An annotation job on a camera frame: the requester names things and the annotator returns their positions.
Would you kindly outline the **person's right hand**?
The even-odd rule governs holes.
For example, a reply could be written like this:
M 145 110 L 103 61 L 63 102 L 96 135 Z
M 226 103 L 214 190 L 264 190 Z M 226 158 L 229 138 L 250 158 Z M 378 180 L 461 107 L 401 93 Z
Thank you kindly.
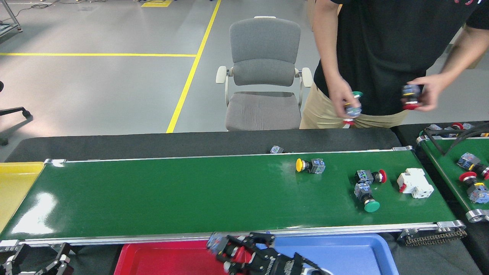
M 340 75 L 328 76 L 325 81 L 336 115 L 346 119 L 358 117 L 359 115 L 350 116 L 345 112 L 345 104 L 353 108 L 361 107 L 359 100 L 353 96 L 350 85 Z

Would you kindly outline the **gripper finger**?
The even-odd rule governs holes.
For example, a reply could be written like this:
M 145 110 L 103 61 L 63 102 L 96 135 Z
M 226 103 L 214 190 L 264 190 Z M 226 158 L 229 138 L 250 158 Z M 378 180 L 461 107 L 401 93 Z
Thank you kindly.
M 72 275 L 73 267 L 69 265 L 70 258 L 68 257 L 71 251 L 71 245 L 68 243 L 62 243 L 60 251 L 58 252 L 55 260 L 47 267 L 42 268 L 36 274 L 37 275 Z
M 21 272 L 20 265 L 23 264 L 30 251 L 31 246 L 28 244 L 1 247 L 1 252 L 14 252 L 15 254 L 8 257 L 5 263 L 1 264 L 0 274 L 19 275 Z

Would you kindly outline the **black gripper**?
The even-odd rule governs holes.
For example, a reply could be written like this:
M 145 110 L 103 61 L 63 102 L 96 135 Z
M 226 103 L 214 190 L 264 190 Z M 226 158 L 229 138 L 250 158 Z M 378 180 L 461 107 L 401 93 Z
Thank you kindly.
M 244 265 L 251 261 L 253 275 L 300 275 L 303 271 L 304 260 L 300 254 L 295 253 L 293 257 L 289 257 L 269 248 L 275 242 L 273 234 L 250 233 L 238 237 L 227 235 L 225 238 L 225 250 L 236 251 L 231 256 L 219 252 L 219 261 L 222 262 L 225 273 L 229 275 L 248 275 L 249 271 Z M 268 248 L 260 252 L 249 252 L 256 250 L 257 244 L 263 244 Z

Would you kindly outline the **person's left hand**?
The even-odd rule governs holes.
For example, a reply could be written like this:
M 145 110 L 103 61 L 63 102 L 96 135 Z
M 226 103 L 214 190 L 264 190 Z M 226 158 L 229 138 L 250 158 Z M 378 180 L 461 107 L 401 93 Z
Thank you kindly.
M 442 74 L 433 74 L 419 77 L 407 82 L 408 85 L 423 85 L 423 92 L 419 97 L 419 106 L 415 111 L 429 112 L 438 107 L 439 96 L 445 89 L 445 77 Z

